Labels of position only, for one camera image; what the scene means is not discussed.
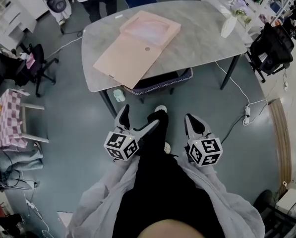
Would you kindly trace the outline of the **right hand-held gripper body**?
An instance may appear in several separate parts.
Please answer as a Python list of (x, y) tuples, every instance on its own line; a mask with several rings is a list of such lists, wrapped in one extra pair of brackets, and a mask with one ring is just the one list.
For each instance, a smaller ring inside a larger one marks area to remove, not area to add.
[(220, 139), (213, 133), (202, 135), (198, 139), (189, 139), (187, 146), (188, 157), (198, 167), (217, 164), (223, 153)]

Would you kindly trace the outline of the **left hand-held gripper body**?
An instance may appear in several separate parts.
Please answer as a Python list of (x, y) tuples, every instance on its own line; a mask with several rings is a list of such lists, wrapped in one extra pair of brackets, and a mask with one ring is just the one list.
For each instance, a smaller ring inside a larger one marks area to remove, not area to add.
[(122, 125), (116, 126), (109, 132), (104, 148), (113, 159), (128, 161), (139, 150), (138, 142), (145, 134), (145, 129), (135, 130)]

